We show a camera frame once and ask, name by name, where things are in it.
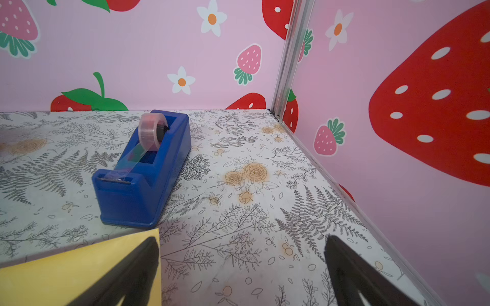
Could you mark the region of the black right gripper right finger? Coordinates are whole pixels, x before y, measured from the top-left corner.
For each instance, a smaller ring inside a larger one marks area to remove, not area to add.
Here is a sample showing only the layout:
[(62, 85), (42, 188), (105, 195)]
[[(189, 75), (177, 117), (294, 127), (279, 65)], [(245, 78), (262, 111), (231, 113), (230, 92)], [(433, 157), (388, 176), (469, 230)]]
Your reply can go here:
[(324, 256), (338, 305), (417, 304), (337, 236), (327, 239)]

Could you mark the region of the yellow orange wrapping paper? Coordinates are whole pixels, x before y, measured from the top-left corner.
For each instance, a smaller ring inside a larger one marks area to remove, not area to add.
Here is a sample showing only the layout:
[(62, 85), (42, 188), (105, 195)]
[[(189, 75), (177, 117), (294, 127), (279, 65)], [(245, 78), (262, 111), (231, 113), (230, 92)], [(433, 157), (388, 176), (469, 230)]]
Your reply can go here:
[[(1, 305), (70, 305), (149, 237), (159, 247), (158, 229), (59, 253), (1, 269)], [(159, 262), (148, 305), (162, 303)]]

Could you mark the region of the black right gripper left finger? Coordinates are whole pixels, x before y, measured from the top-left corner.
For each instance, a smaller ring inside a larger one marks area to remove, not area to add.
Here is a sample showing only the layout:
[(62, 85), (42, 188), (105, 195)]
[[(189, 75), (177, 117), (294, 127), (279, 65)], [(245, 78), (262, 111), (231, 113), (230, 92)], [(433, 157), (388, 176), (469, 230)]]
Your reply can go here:
[(70, 305), (148, 305), (159, 266), (154, 237), (145, 239)]

